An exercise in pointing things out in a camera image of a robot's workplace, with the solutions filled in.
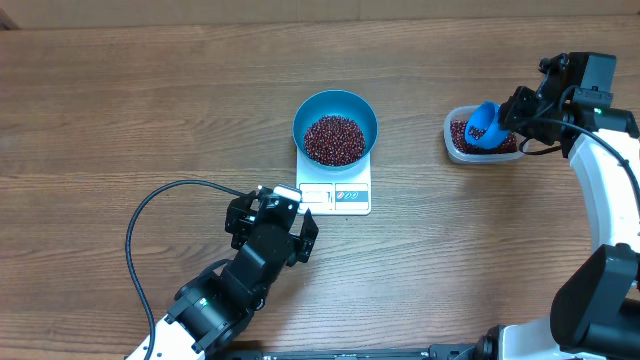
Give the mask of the blue plastic measuring scoop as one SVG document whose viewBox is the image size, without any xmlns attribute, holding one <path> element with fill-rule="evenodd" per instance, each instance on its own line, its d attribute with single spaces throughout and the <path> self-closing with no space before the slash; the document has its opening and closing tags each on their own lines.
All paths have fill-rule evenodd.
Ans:
<svg viewBox="0 0 640 360">
<path fill-rule="evenodd" d="M 476 147 L 492 149 L 498 147 L 510 134 L 509 130 L 504 130 L 499 123 L 500 106 L 493 102 L 485 102 L 480 105 L 471 115 L 467 122 L 465 140 Z M 468 128 L 475 126 L 486 129 L 486 133 L 479 140 L 474 141 L 467 135 Z"/>
</svg>

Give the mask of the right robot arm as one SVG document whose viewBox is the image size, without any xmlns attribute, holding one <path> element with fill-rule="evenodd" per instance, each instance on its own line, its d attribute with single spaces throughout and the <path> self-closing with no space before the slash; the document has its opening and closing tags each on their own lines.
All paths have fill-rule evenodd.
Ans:
<svg viewBox="0 0 640 360">
<path fill-rule="evenodd" d="M 468 144 L 500 145 L 511 133 L 561 151 L 582 188 L 592 255 L 556 293 L 548 316 L 481 341 L 486 359 L 636 359 L 639 303 L 639 128 L 611 103 L 613 55 L 544 58 L 537 90 L 520 86 L 502 105 L 472 115 Z"/>
</svg>

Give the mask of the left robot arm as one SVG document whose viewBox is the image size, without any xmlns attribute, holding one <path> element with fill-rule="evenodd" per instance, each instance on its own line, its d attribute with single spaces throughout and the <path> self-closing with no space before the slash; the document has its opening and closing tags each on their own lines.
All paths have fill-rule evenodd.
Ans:
<svg viewBox="0 0 640 360">
<path fill-rule="evenodd" d="M 309 260 L 318 227 L 310 213 L 301 231 L 291 233 L 302 202 L 299 189 L 286 185 L 232 190 L 225 230 L 236 251 L 183 285 L 166 314 L 156 319 L 132 257 L 135 221 L 126 231 L 127 269 L 147 317 L 149 334 L 131 353 L 133 359 L 208 359 L 227 347 L 266 304 L 271 285 L 284 267 Z"/>
</svg>

